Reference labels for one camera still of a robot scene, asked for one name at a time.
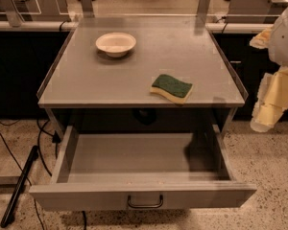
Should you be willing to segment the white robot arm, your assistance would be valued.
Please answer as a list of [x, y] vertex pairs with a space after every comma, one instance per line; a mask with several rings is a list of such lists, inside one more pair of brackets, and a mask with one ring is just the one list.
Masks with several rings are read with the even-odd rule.
[[279, 65], [275, 73], [264, 74], [252, 111], [252, 130], [267, 132], [288, 109], [288, 7], [271, 28], [253, 37], [250, 45], [267, 48], [270, 61]]

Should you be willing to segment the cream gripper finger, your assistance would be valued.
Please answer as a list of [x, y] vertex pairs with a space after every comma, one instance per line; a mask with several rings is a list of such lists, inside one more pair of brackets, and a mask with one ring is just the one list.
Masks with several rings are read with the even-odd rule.
[[288, 109], [288, 67], [280, 67], [274, 74], [266, 73], [257, 92], [251, 119], [251, 129], [267, 132]]
[[271, 31], [271, 28], [263, 30], [251, 39], [250, 45], [257, 49], [267, 49], [270, 45]]

